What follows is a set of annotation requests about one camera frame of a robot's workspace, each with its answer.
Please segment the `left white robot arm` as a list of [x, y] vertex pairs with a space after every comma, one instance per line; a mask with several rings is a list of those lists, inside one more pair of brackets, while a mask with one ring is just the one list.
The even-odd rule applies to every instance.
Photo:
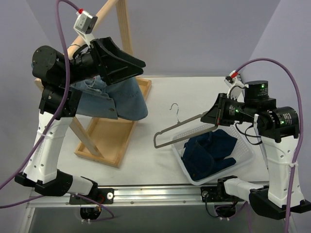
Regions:
[[50, 46], [33, 54], [33, 75], [43, 84], [39, 104], [39, 124], [34, 151], [14, 180], [50, 197], [79, 194], [86, 203], [97, 200], [95, 181], [73, 176], [57, 168], [58, 158], [69, 125], [76, 115], [82, 96], [70, 85], [95, 76], [108, 85], [141, 75], [145, 62], [122, 51], [110, 37], [93, 39], [78, 49], [72, 59]]

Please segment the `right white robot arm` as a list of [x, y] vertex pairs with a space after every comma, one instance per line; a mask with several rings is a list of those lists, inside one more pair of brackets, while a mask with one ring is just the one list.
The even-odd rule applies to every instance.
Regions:
[[294, 167], [292, 159], [300, 134], [298, 114], [292, 107], [276, 106], [276, 99], [268, 96], [267, 81], [235, 84], [227, 94], [220, 93], [201, 122], [215, 126], [252, 123], [266, 152], [268, 185], [252, 184], [236, 176], [220, 178], [216, 187], [219, 199], [238, 197], [249, 202], [256, 214], [276, 220], [285, 218], [286, 207], [294, 213], [310, 211], [311, 203], [301, 192], [297, 171], [289, 188]]

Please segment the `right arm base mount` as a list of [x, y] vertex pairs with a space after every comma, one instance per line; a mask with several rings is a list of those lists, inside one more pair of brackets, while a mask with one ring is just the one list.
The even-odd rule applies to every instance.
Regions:
[[238, 204], [243, 202], [238, 197], [219, 191], [216, 186], [201, 186], [200, 191], [207, 214], [219, 220], [233, 218], [239, 212]]

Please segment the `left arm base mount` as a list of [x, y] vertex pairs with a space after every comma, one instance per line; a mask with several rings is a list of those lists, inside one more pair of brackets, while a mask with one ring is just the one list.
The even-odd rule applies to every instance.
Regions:
[[115, 216], [105, 205], [113, 204], [115, 189], [97, 188], [87, 196], [82, 194], [71, 194], [69, 199], [70, 205], [80, 205], [80, 217], [82, 220], [95, 222], [111, 220]]

